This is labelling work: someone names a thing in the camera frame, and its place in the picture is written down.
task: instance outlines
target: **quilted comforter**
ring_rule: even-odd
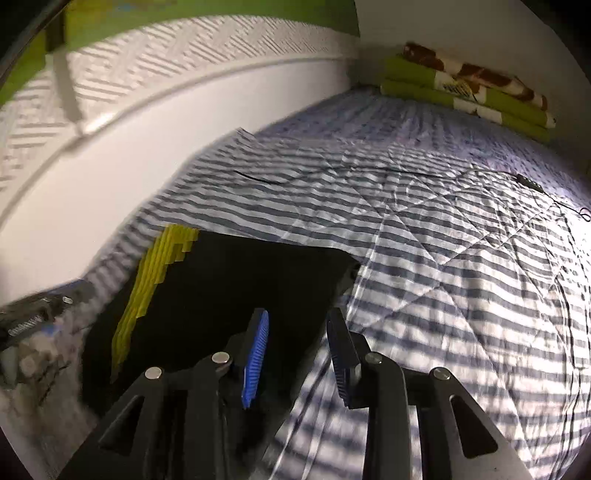
[[[354,90],[189,161],[89,272],[94,308],[170,222],[340,248],[362,263],[349,327],[404,367],[451,370],[533,477],[558,479],[591,428],[589,224],[504,173],[456,177],[522,173],[589,203],[559,162],[484,120]],[[360,479],[366,422],[337,394],[325,339],[255,477]],[[412,413],[411,429],[419,478]]]

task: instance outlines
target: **black cable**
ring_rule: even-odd
[[[585,220],[585,222],[591,222],[591,210],[589,210],[587,207],[582,207],[579,210],[574,209],[572,207],[569,207],[568,205],[566,205],[565,203],[559,202],[558,200],[555,200],[552,195],[550,195],[549,193],[544,192],[544,194],[549,197],[554,203],[560,205],[561,207],[564,208],[568,208],[569,210],[572,210],[574,213],[576,213],[577,215],[579,215],[583,220]]]
[[[291,183],[294,180],[299,180],[302,178],[305,178],[309,175],[312,175],[314,173],[323,173],[323,172],[328,172],[328,171],[349,171],[349,170],[353,170],[356,167],[328,167],[328,168],[319,168],[317,170],[311,170],[311,171],[307,171],[304,173],[301,173],[295,177],[292,177],[288,180],[284,180],[284,181],[273,181],[273,180],[266,180],[266,179],[258,179],[256,177],[251,177],[250,175],[247,175],[246,173],[243,173],[241,171],[238,170],[234,170],[235,173],[238,173],[239,175],[241,175],[242,177],[245,177],[247,179],[250,180],[254,180],[254,181],[260,181],[261,183],[268,183],[269,185],[286,185],[288,183]],[[501,171],[501,170],[486,170],[483,168],[471,168],[469,170],[466,170],[463,173],[460,173],[459,175],[456,175],[455,177],[448,177],[448,176],[444,176],[444,175],[434,175],[432,173],[423,173],[420,171],[408,171],[408,170],[400,170],[398,168],[391,168],[391,167],[358,167],[360,170],[363,171],[387,171],[389,173],[406,173],[408,175],[414,175],[414,176],[419,176],[419,177],[427,177],[427,178],[431,178],[431,179],[439,179],[439,180],[459,180],[462,177],[465,177],[466,175],[468,175],[469,173],[473,173],[473,172],[484,172],[484,173],[501,173],[501,174],[505,174],[505,175],[510,175],[512,177],[515,177],[514,173],[508,172],[508,171]]]
[[[247,178],[249,180],[253,180],[253,181],[259,181],[261,183],[266,183],[269,185],[286,185],[288,183],[291,183],[294,180],[299,180],[302,178],[305,178],[309,175],[312,175],[314,173],[322,173],[322,172],[326,172],[326,171],[339,171],[339,170],[344,170],[344,171],[350,171],[353,170],[355,167],[328,167],[328,168],[319,168],[317,170],[311,170],[311,171],[307,171],[304,173],[301,173],[295,177],[292,177],[288,180],[284,180],[284,181],[274,181],[274,180],[266,180],[266,179],[259,179],[257,177],[252,177],[250,175],[247,175],[246,173],[243,173],[241,171],[238,170],[234,170],[234,173],[238,173],[240,176]],[[514,179],[517,178],[517,175],[515,173],[511,173],[510,171],[503,171],[503,170],[491,170],[491,169],[487,169],[487,168],[470,168],[462,173],[460,173],[459,175],[456,175],[455,177],[447,177],[447,176],[442,176],[442,175],[434,175],[432,173],[423,173],[420,171],[408,171],[408,170],[400,170],[398,168],[391,168],[391,167],[359,167],[360,170],[363,171],[387,171],[390,173],[406,173],[408,175],[414,175],[414,176],[419,176],[419,177],[427,177],[427,178],[431,178],[431,179],[439,179],[439,180],[459,180],[461,178],[464,178],[465,176],[467,176],[470,173],[499,173],[502,175],[509,175],[511,177],[513,177]],[[585,222],[591,222],[591,210],[589,210],[587,207],[582,207],[580,210],[576,210],[572,207],[569,207],[568,205],[559,202],[558,200],[555,200],[550,194],[543,192],[546,196],[548,196],[554,203],[560,205],[561,207],[567,208],[568,210],[572,210],[574,213],[576,213],[577,215],[579,215],[583,220],[585,220]]]

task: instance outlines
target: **metal screw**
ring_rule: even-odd
[[[372,365],[379,365],[382,363],[382,355],[377,352],[370,352],[365,355],[365,361]]]
[[[162,369],[160,367],[150,367],[144,375],[148,380],[157,380],[162,375]]]
[[[215,364],[227,364],[230,361],[230,355],[226,352],[217,352],[212,355],[212,361]]]
[[[433,370],[433,376],[438,380],[449,380],[452,374],[447,368],[437,367]]]

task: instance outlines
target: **mattress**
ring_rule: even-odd
[[[362,268],[341,299],[349,328],[404,367],[451,370],[533,477],[559,479],[591,428],[589,224],[505,173],[471,169],[522,173],[562,202],[591,203],[545,147],[373,90],[220,140],[140,208],[89,271],[98,295],[63,322],[72,365],[48,395],[45,417],[67,410],[72,418],[84,329],[176,222],[353,255]],[[255,478],[361,479],[367,418],[343,406],[325,338]],[[92,426],[84,419],[74,417],[69,431],[46,422],[41,443],[56,465]],[[413,412],[411,433],[418,479]],[[70,450],[57,452],[64,437]]]

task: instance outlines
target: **black fabric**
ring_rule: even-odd
[[[358,268],[338,249],[200,231],[185,260],[168,266],[147,314],[138,319],[114,385],[111,340],[137,271],[99,315],[82,354],[82,400],[103,415],[147,368],[192,367],[245,331],[254,308],[263,307],[270,327],[259,390],[287,408],[326,313],[353,284]]]

